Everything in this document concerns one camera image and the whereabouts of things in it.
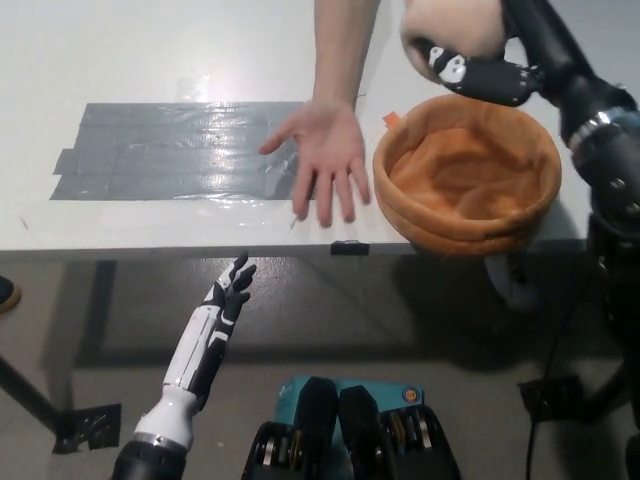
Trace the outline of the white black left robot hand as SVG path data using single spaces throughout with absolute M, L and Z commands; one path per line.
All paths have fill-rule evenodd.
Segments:
M 208 399 L 242 307 L 250 298 L 248 287 L 256 266 L 247 261 L 246 253 L 234 259 L 193 311 L 164 377 L 166 385 L 193 394 L 201 405 Z

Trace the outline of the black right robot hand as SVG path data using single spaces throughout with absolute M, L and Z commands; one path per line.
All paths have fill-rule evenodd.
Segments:
M 427 37 L 412 45 L 447 89 L 493 104 L 517 107 L 538 92 L 558 106 L 572 89 L 601 89 L 603 80 L 549 2 L 504 1 L 502 22 L 506 36 L 520 40 L 531 65 L 508 62 L 500 54 L 463 54 Z

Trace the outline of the person's bare hand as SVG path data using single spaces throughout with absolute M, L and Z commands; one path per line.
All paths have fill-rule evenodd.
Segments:
M 371 201 L 365 144 L 353 107 L 340 101 L 308 101 L 280 124 L 259 152 L 271 154 L 290 139 L 298 155 L 292 193 L 296 218 L 306 219 L 314 200 L 319 224 L 330 227 L 337 197 L 343 220 L 353 222 L 353 193 L 358 192 L 365 204 Z

